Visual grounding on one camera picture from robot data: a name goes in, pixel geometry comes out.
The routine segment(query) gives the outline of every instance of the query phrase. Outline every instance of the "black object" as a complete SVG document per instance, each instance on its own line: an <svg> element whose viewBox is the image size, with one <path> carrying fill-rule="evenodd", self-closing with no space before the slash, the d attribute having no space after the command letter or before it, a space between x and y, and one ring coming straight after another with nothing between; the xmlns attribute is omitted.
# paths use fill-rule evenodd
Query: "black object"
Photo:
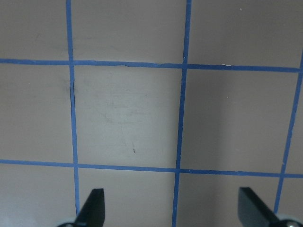
<svg viewBox="0 0 303 227"><path fill-rule="evenodd" d="M296 220L280 220L250 188L240 188L238 217L244 227L303 227Z"/></svg>
<svg viewBox="0 0 303 227"><path fill-rule="evenodd" d="M104 190L93 189L73 223L58 227L102 227L105 220Z"/></svg>

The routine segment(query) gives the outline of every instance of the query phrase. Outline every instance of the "silver bolt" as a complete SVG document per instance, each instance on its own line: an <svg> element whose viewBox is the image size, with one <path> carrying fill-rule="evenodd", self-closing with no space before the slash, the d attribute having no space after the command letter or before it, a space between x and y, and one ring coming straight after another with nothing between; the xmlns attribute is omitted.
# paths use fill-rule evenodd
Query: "silver bolt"
<svg viewBox="0 0 303 227"><path fill-rule="evenodd" d="M286 223L287 227L299 227L298 223L294 222L294 221L288 221Z"/></svg>

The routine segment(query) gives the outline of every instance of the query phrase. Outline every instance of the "vertical blue line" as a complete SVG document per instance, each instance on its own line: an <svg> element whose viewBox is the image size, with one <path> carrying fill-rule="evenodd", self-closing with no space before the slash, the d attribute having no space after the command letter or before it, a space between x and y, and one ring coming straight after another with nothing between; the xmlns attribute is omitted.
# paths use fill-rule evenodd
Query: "vertical blue line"
<svg viewBox="0 0 303 227"><path fill-rule="evenodd" d="M302 52L301 63L300 63L300 69L302 69L302 68L303 68L303 52ZM285 170L286 170L290 144L291 144L291 140L292 140L292 136L293 136L295 116L296 116L300 92L301 92L302 77L303 77L303 74L299 73L297 85L296 85L296 89L295 89L295 93L294 93L294 103L293 103L292 113L291 113L291 117L290 117L290 123L289 123L289 127L288 127L286 145L285 145L285 150L284 150L284 155L283 155L283 163L281 166L280 178L279 178L278 188L277 188L277 192L276 192L276 201L275 201L275 207L274 207L275 213L277 213L279 210L280 198L281 198L283 182L284 182L284 174L285 174Z"/></svg>
<svg viewBox="0 0 303 227"><path fill-rule="evenodd" d="M183 62L182 62L183 66L182 66L182 79L181 79L181 96L180 96L179 122L178 122L176 173L175 173L175 186L174 186L174 198L173 198L172 221L171 221L172 227L176 227L176 224L177 224L184 104L185 104L187 60L188 60L189 32L190 32L190 15L191 15L191 0L187 0L186 16L185 16L185 31L184 31L184 46L183 46Z"/></svg>
<svg viewBox="0 0 303 227"><path fill-rule="evenodd" d="M71 29L71 0L66 0L66 27L67 27L67 43L68 58L70 67L70 95L71 95L71 137L72 137L72 154L74 167L74 183L75 183L75 206L76 213L80 210L79 197L79 173L78 173L78 152L77 152L77 128L76 128L76 107L75 107L75 70L74 58L72 53L72 29Z"/></svg>

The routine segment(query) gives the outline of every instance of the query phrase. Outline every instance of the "blue grid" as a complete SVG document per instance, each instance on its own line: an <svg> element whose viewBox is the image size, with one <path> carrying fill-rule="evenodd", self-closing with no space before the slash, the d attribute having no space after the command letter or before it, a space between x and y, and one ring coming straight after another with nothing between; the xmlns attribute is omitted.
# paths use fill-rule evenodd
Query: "blue grid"
<svg viewBox="0 0 303 227"><path fill-rule="evenodd" d="M285 173L289 149L291 145L292 132L295 123L296 111L301 92L301 85L303 79L303 53L301 56L301 63L299 68L290 67L270 67L270 66L240 66L240 65L209 65L209 64L188 64L188 47L189 47L189 33L190 33L190 19L191 19L191 2L187 0L186 6L186 21L184 34L184 49L182 64L164 63L157 64L151 62L130 62L130 61L94 61L94 60L74 60L73 59L73 44L72 44L72 27L71 27L71 0L66 0L66 25L67 25L67 41L68 41L68 61L48 61L48 60L29 60L29 59L1 59L0 63L6 64L21 64L21 65L66 65L70 69L70 99L71 99L71 131L72 131L72 147L73 147L73 163L62 162L41 162L41 161L22 161L22 160L7 160L0 159L0 164L15 164L15 165L30 165L30 166L58 166L58 167L72 167L74 169L74 183L75 183L75 207L76 213L80 210L79 200L79 168L89 169L113 169L126 171L151 171L151 172L166 172L175 173L175 186L173 198L173 212L172 212L172 227L177 223L177 208L178 208L178 192L179 192L179 177L180 173L185 174L200 174L200 175L235 175L235 176L259 176L259 177L275 177L279 178L278 188L276 192L276 201L274 212L278 212L280 197L285 178L303 178L303 174L287 174ZM108 165L89 165L78 163L77 153L77 128L76 128L76 111L75 111L75 95L74 95L74 66L127 66L139 68L166 68L166 69L182 69L181 79L181 96L179 106L179 122L178 122L178 144L177 157L175 168L158 168L158 167L140 167L140 166L108 166ZM181 148L182 148L182 133L183 133L183 118L184 118L184 104L186 91L187 70L232 70L232 71L270 71L270 72L288 72L298 73L298 80L294 94L294 102L292 107L291 119L286 138L285 151L283 156L283 163L280 173L263 173L263 172L249 172L249 171L224 171L224 170L203 170L203 169L182 169L181 168Z"/></svg>

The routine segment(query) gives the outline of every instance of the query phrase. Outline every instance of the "gray square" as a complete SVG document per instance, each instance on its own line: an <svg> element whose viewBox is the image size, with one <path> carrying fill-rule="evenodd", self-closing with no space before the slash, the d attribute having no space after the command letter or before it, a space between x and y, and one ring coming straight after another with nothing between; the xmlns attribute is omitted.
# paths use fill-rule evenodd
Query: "gray square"
<svg viewBox="0 0 303 227"><path fill-rule="evenodd" d="M190 70L182 168L280 172L296 74Z"/></svg>
<svg viewBox="0 0 303 227"><path fill-rule="evenodd" d="M303 91L301 90L299 104L294 123L291 146L288 154L286 172L292 174L303 174Z"/></svg>
<svg viewBox="0 0 303 227"><path fill-rule="evenodd" d="M68 60L65 1L1 1L0 58Z"/></svg>
<svg viewBox="0 0 303 227"><path fill-rule="evenodd" d="M181 63L185 0L73 0L75 59Z"/></svg>
<svg viewBox="0 0 303 227"><path fill-rule="evenodd" d="M193 0L189 63L299 67L301 0Z"/></svg>
<svg viewBox="0 0 303 227"><path fill-rule="evenodd" d="M80 203L104 188L104 227L170 227L174 173L80 169Z"/></svg>
<svg viewBox="0 0 303 227"><path fill-rule="evenodd" d="M72 168L0 164L0 226L54 227L75 217Z"/></svg>
<svg viewBox="0 0 303 227"><path fill-rule="evenodd" d="M239 187L250 187L271 209L278 178L181 174L177 227L242 227Z"/></svg>
<svg viewBox="0 0 303 227"><path fill-rule="evenodd" d="M0 65L0 158L72 162L68 66Z"/></svg>
<svg viewBox="0 0 303 227"><path fill-rule="evenodd" d="M80 163L175 167L181 70L75 68Z"/></svg>
<svg viewBox="0 0 303 227"><path fill-rule="evenodd" d="M289 215L297 218L301 223L303 223L302 188L303 179L284 179L278 210L279 214Z"/></svg>

